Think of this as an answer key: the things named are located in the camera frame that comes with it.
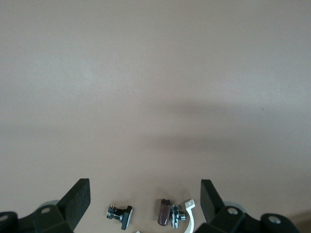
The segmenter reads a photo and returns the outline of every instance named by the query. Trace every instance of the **beige surface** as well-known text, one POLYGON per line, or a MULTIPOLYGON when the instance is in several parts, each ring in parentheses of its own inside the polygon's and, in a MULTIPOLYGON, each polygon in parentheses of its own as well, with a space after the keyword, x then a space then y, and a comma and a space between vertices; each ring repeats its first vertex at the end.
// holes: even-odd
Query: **beige surface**
POLYGON ((157 225, 200 180, 254 217, 311 209, 311 1, 0 0, 0 210, 90 178, 76 233, 157 225))

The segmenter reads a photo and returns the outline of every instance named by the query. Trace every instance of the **chrome t-shaped connector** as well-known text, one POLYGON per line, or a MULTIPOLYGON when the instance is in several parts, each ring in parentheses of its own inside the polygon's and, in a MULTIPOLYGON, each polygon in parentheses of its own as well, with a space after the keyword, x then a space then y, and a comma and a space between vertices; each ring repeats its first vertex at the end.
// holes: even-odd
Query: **chrome t-shaped connector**
POLYGON ((186 215, 184 212, 180 211, 180 208, 178 205, 172 205, 171 207, 171 216, 172 216, 172 227, 173 228, 178 228, 179 221, 185 221, 186 220, 186 215))

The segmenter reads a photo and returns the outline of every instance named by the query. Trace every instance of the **brown cylinder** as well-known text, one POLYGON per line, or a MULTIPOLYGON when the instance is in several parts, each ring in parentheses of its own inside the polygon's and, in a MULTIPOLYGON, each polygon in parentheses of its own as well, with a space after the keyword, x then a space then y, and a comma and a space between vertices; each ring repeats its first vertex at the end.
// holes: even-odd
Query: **brown cylinder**
POLYGON ((162 199, 159 218, 157 222, 161 226, 167 226, 169 224, 169 217, 171 211, 172 202, 169 199, 162 199))

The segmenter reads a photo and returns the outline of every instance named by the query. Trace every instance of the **white curved plastic piece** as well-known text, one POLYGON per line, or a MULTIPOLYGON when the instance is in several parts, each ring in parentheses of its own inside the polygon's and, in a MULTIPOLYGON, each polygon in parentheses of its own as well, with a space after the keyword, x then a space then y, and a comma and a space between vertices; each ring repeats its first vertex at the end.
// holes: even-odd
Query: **white curved plastic piece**
POLYGON ((193 233, 193 230, 194 230, 194 219, 193 219, 193 215, 192 215, 192 210, 191 209, 193 209, 195 207, 194 200, 191 199, 190 201, 187 201, 185 203, 185 206, 186 206, 186 211, 188 212, 189 217, 190 217, 189 225, 188 225, 187 229, 185 230, 185 233, 193 233))

